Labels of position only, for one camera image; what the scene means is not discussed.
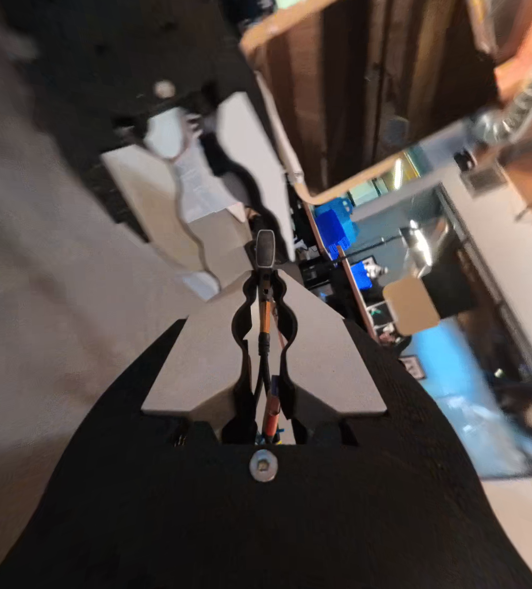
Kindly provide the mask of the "black usb-c cable blue tie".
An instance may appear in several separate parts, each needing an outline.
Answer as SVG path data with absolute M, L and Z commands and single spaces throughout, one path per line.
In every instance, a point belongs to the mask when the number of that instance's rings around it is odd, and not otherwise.
M 270 375 L 270 316 L 273 304 L 271 286 L 272 270 L 267 268 L 258 269 L 258 311 L 259 311 L 259 333 L 258 333 L 258 356 L 259 367 L 258 377 L 254 391 L 254 405 L 258 408 L 258 402 L 262 392 L 265 394 L 265 408 L 263 411 L 262 432 L 260 441 L 263 444 L 278 444 L 279 437 L 279 416 L 281 413 L 281 402 L 278 394 L 277 376 Z

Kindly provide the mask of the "wooden desk black legs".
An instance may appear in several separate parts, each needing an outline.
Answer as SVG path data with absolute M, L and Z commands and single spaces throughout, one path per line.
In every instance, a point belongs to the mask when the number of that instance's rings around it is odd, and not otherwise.
M 323 256 L 326 256 L 329 259 L 329 253 L 324 246 L 319 228 L 318 228 L 317 224 L 315 223 L 315 218 L 313 216 L 313 206 L 306 204 L 305 205 L 305 213 L 308 218 L 308 222 L 309 222 L 309 225 L 310 225 L 311 230 L 313 232 L 313 235 L 316 240 L 316 244 L 317 244 L 320 254 Z M 358 313 L 363 321 L 363 324 L 365 325 L 365 329 L 368 332 L 368 335 L 373 339 L 373 341 L 379 343 L 380 340 L 375 332 L 373 319 L 372 319 L 370 313 L 368 312 L 368 309 L 365 305 L 365 301 L 364 301 L 362 294 L 358 288 L 358 284 L 357 284 L 355 276 L 352 272 L 350 262 L 346 256 L 345 252 L 343 251 L 343 248 L 340 245 L 337 246 L 337 251 L 338 251 L 338 257 L 336 258 L 335 262 L 341 264 L 341 267 L 343 268 L 343 271 L 346 274 L 346 277 L 347 277 L 348 282 L 350 284 L 350 290 L 351 290 L 352 296 L 353 296 L 353 298 L 355 300 L 355 304 L 358 308 Z

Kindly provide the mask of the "large blue plastic bin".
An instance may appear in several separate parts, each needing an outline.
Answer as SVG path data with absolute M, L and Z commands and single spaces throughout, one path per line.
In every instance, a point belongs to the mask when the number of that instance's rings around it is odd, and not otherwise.
M 338 197 L 314 209 L 314 219 L 323 245 L 331 260 L 338 258 L 338 246 L 345 252 L 358 239 L 359 227 L 352 220 L 349 197 Z

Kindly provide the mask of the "small blue plastic bin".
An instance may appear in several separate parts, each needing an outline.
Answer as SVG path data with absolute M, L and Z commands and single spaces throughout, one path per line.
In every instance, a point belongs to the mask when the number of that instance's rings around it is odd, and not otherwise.
M 375 267 L 376 264 L 374 262 L 365 260 L 351 264 L 352 276 L 359 291 L 368 291 L 373 287 Z

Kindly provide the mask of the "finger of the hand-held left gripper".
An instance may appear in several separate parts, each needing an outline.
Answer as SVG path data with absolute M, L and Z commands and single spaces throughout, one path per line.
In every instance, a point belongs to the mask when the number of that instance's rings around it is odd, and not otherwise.
M 212 174 L 274 231 L 277 260 L 294 262 L 285 172 L 246 93 L 235 92 L 202 114 L 202 149 Z
M 183 216 L 183 187 L 168 160 L 139 145 L 104 152 L 101 162 L 147 238 L 203 301 L 221 291 L 202 240 Z

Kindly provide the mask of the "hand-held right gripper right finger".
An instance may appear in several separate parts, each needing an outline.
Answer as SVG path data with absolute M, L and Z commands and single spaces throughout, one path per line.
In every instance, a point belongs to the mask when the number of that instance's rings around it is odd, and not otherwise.
M 317 427 L 376 418 L 387 405 L 346 320 L 284 270 L 272 277 L 284 430 L 304 444 Z

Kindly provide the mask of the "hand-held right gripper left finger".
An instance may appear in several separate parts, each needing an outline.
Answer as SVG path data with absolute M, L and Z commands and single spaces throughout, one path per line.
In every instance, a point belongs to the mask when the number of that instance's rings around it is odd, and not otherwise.
M 224 444 L 254 443 L 247 336 L 256 288 L 256 273 L 245 272 L 185 320 L 144 400 L 145 415 L 209 423 Z

